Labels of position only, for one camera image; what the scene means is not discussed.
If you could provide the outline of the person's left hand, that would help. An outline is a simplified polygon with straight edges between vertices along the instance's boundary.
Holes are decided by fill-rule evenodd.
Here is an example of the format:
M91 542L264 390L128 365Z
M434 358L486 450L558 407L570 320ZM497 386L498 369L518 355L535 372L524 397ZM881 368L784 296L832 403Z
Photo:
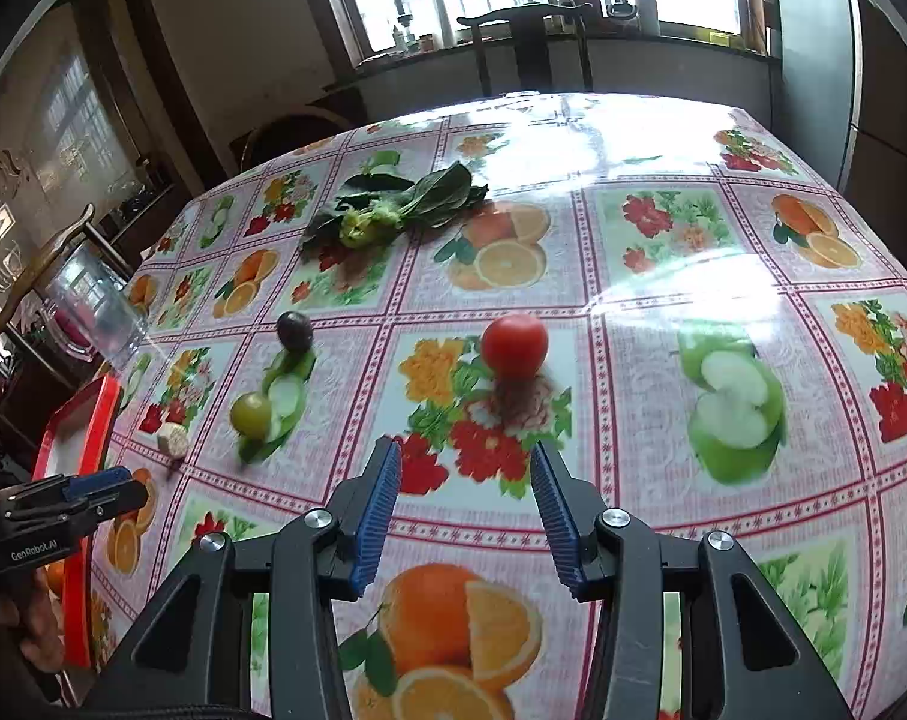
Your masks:
M63 668L65 645L61 642L60 622L42 574L24 589L0 593L0 628L21 634L21 653L38 671L56 673Z

